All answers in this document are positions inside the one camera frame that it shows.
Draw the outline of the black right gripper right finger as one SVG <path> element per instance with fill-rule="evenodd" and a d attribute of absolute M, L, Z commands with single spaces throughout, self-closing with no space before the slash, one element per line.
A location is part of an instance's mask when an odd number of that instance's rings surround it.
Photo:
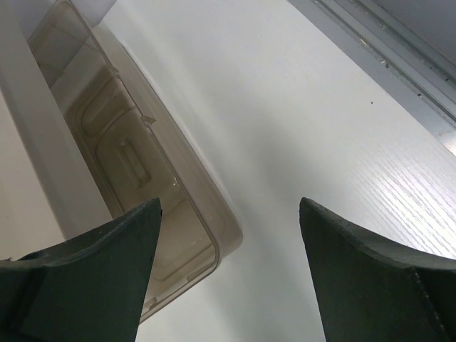
<path fill-rule="evenodd" d="M 299 224 L 327 341 L 454 341 L 455 260 L 302 198 Z"/>

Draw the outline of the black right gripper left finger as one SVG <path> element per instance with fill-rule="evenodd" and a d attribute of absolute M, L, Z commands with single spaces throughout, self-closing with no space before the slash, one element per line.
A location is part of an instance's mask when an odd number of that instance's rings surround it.
<path fill-rule="evenodd" d="M 3 341 L 134 341 L 162 208 L 151 199 L 68 241 L 1 262 Z"/>

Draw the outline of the translucent brown plastic toolbox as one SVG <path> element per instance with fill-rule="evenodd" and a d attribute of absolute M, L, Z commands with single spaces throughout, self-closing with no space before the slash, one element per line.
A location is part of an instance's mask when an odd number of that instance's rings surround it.
<path fill-rule="evenodd" d="M 133 57 L 72 1 L 55 2 L 29 38 L 1 3 L 1 92 L 66 239 L 159 199 L 142 319 L 242 243 L 231 209 Z"/>

